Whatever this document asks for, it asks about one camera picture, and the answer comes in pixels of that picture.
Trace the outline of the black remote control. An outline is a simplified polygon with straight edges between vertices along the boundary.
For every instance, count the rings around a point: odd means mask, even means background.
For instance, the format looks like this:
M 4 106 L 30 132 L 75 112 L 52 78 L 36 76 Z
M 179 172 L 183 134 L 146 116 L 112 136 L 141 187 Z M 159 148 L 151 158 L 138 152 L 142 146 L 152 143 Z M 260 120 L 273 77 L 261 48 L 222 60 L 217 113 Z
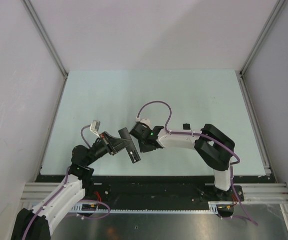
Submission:
M 128 152 L 128 155 L 129 155 L 132 163 L 134 164 L 134 163 L 137 163 L 138 161 L 140 161 L 141 158 L 140 158 L 139 153 L 137 151 L 137 148 L 136 148 L 136 146 L 135 146 L 135 144 L 134 144 L 134 142 L 133 142 L 133 140 L 129 134 L 128 129 L 126 127 L 124 127 L 122 129 L 120 129 L 118 131 L 118 133 L 119 133 L 121 138 L 128 140 L 128 142 L 130 143 L 130 145 L 126 148 L 126 150 Z

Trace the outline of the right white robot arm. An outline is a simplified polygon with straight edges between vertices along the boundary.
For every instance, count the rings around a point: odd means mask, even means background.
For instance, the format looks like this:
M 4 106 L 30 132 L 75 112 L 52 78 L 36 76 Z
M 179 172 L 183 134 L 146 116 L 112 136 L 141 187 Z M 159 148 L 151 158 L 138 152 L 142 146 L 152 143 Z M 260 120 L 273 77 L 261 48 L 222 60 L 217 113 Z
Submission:
M 153 129 L 143 122 L 137 122 L 130 134 L 138 140 L 142 153 L 156 149 L 181 148 L 195 150 L 214 171 L 214 194 L 221 201 L 232 195 L 231 158 L 235 143 L 212 124 L 205 124 L 201 132 L 185 129 L 166 130 L 164 126 Z

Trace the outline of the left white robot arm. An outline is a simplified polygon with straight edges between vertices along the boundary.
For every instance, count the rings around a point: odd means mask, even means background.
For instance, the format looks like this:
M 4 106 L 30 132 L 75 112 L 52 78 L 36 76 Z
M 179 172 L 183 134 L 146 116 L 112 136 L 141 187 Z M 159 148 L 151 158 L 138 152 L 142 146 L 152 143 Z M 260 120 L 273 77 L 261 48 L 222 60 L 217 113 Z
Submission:
M 105 154 L 115 155 L 133 144 L 127 128 L 119 131 L 119 137 L 103 132 L 91 147 L 78 145 L 72 150 L 71 165 L 59 186 L 32 209 L 23 208 L 17 214 L 11 239 L 49 240 L 55 228 L 80 200 L 94 195 L 89 165 Z

